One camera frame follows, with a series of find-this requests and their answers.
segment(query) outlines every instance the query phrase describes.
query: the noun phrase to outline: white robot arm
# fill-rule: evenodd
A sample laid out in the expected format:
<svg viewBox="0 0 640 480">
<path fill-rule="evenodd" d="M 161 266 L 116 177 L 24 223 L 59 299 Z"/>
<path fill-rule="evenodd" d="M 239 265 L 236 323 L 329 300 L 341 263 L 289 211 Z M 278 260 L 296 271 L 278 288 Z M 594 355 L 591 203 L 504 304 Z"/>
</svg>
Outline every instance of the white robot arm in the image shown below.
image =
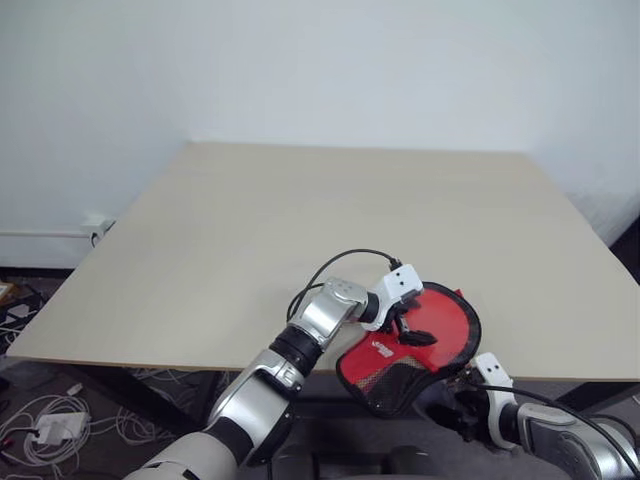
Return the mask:
<svg viewBox="0 0 640 480">
<path fill-rule="evenodd" d="M 358 321 L 365 329 L 376 330 L 392 306 L 409 302 L 421 291 L 422 282 L 411 265 L 394 269 L 371 291 L 330 278 L 224 391 L 207 428 L 179 438 L 126 480 L 231 480 L 241 464 L 266 463 L 289 432 L 291 402 L 340 327 Z M 611 438 L 574 416 L 556 408 L 518 405 L 513 393 L 500 391 L 509 389 L 512 381 L 492 354 L 475 357 L 463 375 L 467 378 L 453 379 L 445 390 L 468 389 L 471 379 L 476 392 L 482 387 L 486 391 L 484 411 L 478 414 L 482 409 L 473 405 L 475 433 L 467 439 L 506 450 L 522 445 L 527 453 L 559 466 L 574 479 L 638 478 L 626 463 L 630 460 L 637 471 L 638 457 L 622 434 L 608 425 L 601 427 L 627 460 Z M 455 401 L 448 406 L 456 415 L 461 408 Z M 468 415 L 460 414 L 455 421 L 442 421 L 439 415 L 434 419 L 441 425 L 461 434 L 468 430 L 464 421 Z M 477 435 L 478 425 L 484 436 Z"/>
<path fill-rule="evenodd" d="M 126 480 L 231 480 L 239 465 L 267 462 L 289 432 L 291 402 L 340 327 L 381 324 L 390 307 L 421 292 L 411 265 L 387 274 L 371 292 L 328 279 L 223 392 L 204 431 L 179 438 Z"/>
</svg>

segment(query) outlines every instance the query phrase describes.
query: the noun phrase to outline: wooden table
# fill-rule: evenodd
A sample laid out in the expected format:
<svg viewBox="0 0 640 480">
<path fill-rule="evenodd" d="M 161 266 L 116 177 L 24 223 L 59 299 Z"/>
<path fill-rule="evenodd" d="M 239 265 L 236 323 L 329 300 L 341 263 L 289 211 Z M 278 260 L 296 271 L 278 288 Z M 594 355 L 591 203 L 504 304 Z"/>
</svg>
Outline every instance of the wooden table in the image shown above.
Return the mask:
<svg viewBox="0 0 640 480">
<path fill-rule="evenodd" d="M 187 146 L 9 350 L 108 366 L 239 369 L 326 259 L 375 248 L 462 289 L 512 376 L 640 378 L 640 290 L 584 218 L 511 153 Z M 386 264 L 330 274 L 372 285 Z M 318 368 L 362 335 L 345 328 Z"/>
</svg>

